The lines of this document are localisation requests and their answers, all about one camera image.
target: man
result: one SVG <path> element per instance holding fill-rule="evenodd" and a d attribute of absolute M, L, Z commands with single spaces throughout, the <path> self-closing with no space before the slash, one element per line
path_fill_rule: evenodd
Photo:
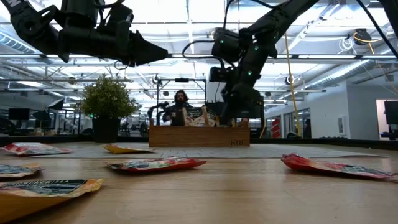
<path fill-rule="evenodd" d="M 188 104 L 188 96 L 183 90 L 176 92 L 174 96 L 175 104 L 163 114 L 163 122 L 172 121 L 171 126 L 184 126 L 184 116 L 182 113 L 182 108 L 191 108 L 192 106 Z"/>

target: robot workstation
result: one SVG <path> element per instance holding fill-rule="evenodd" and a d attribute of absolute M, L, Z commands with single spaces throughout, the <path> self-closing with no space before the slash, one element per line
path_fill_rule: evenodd
<path fill-rule="evenodd" d="M 398 0 L 1 2 L 0 223 L 397 223 Z"/>

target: wooden table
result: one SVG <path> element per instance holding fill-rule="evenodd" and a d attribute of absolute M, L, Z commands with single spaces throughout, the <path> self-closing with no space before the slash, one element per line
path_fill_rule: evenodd
<path fill-rule="evenodd" d="M 329 159 L 397 170 L 388 158 Z M 86 194 L 16 223 L 389 224 L 398 220 L 398 184 L 292 172 L 279 159 L 208 159 L 195 169 L 126 175 L 104 167 L 120 159 L 0 159 L 39 162 L 35 179 L 105 178 Z"/>

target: potted plant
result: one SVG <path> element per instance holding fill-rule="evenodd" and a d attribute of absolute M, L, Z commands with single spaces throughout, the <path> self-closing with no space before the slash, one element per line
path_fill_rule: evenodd
<path fill-rule="evenodd" d="M 136 112 L 141 106 L 129 98 L 124 80 L 99 77 L 95 83 L 85 86 L 81 111 L 93 115 L 94 141 L 116 142 L 120 119 Z"/>

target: green plant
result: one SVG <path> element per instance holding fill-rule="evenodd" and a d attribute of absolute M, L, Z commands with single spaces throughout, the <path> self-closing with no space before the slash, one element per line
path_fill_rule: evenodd
<path fill-rule="evenodd" d="M 129 98 L 124 80 L 99 77 L 95 83 L 85 86 L 79 108 L 85 115 L 95 118 L 123 118 L 136 112 L 141 105 Z"/>

